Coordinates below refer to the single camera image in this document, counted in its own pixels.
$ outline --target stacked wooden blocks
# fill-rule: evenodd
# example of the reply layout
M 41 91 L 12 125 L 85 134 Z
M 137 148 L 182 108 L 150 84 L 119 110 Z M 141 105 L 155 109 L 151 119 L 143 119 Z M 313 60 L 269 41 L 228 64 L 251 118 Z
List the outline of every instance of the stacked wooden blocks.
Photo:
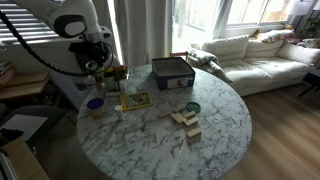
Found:
M 181 114 L 181 111 L 183 111 L 183 110 L 184 110 L 184 106 L 178 106 L 173 110 L 173 112 L 172 112 L 172 110 L 169 110 L 169 111 L 160 113 L 159 117 L 162 118 L 162 117 L 170 115 L 171 118 L 173 120 L 175 120 L 177 123 L 184 123 L 186 126 L 191 126 L 199 121 L 199 119 L 196 117 L 195 112 L 190 111 L 190 112 L 186 112 L 186 113 Z M 189 131 L 187 133 L 187 136 L 189 138 L 191 138 L 191 137 L 196 136 L 200 133 L 201 133 L 201 129 L 196 128 L 196 129 Z

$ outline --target wooden block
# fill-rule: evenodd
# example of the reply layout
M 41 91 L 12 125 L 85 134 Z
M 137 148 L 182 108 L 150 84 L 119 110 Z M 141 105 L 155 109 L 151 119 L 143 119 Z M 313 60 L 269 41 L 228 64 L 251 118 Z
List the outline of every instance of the wooden block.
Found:
M 175 113 L 171 113 L 170 116 L 178 123 L 182 122 L 182 119 L 178 118 Z
M 196 113 L 194 113 L 193 111 L 191 111 L 191 112 L 186 112 L 186 113 L 183 113 L 183 116 L 184 116 L 185 118 L 193 118 L 193 117 L 196 116 Z
M 188 137 L 190 138 L 190 137 L 193 137 L 193 136 L 195 136 L 195 135 L 197 135 L 197 134 L 200 134 L 200 133 L 201 133 L 201 129 L 197 128 L 197 129 L 194 129 L 194 130 L 192 130 L 192 131 L 189 131 L 189 132 L 187 133 L 187 135 L 188 135 Z
M 177 106 L 176 108 L 174 108 L 173 112 L 175 112 L 175 113 L 180 112 L 180 111 L 184 110 L 184 108 L 185 108 L 185 105 Z
M 180 121 L 183 121 L 183 122 L 187 122 L 188 121 L 188 119 L 183 117 L 182 114 L 180 114 L 180 113 L 176 113 L 176 117 L 179 118 Z
M 169 116 L 171 113 L 172 113 L 172 110 L 163 111 L 163 112 L 160 112 L 158 116 L 159 118 L 163 118 L 163 117 Z
M 198 118 L 197 117 L 194 117 L 194 118 L 192 118 L 192 119 L 190 119 L 189 121 L 186 121 L 186 122 L 184 122 L 187 126 L 190 126 L 191 124 L 193 124 L 193 123 L 196 123 L 196 122 L 198 122 Z

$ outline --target round table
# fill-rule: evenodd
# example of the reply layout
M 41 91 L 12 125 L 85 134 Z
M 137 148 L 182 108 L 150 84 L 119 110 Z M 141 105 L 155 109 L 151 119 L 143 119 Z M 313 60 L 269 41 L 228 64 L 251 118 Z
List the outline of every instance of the round table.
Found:
M 193 87 L 160 91 L 151 65 L 130 70 L 128 92 L 149 92 L 153 106 L 125 111 L 119 121 L 114 107 L 119 97 L 104 97 L 107 112 L 92 118 L 86 103 L 78 115 L 77 133 L 82 148 L 101 171 L 115 179 L 217 179 L 243 157 L 252 125 L 248 109 L 226 83 L 195 69 Z M 158 118 L 166 108 L 197 102 L 199 121 L 187 127 L 170 116 Z M 196 127 L 200 136 L 188 138 Z

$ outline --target wooden floor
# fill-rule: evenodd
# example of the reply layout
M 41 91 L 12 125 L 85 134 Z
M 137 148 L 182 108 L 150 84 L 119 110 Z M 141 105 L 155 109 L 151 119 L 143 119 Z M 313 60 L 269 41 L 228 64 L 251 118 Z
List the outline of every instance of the wooden floor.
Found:
M 320 179 L 320 91 L 296 85 L 244 97 L 252 118 L 248 152 L 224 180 Z
M 320 91 L 298 97 L 305 88 L 301 84 L 243 98 L 252 117 L 251 144 L 222 179 L 320 179 Z M 109 179 L 86 158 L 67 119 L 37 148 L 52 180 Z

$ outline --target cardboard box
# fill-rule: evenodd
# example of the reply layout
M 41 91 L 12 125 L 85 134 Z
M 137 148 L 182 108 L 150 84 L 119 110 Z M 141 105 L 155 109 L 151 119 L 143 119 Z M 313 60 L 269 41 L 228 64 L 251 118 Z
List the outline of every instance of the cardboard box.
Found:
M 181 57 L 153 59 L 152 72 L 160 90 L 193 86 L 196 74 Z

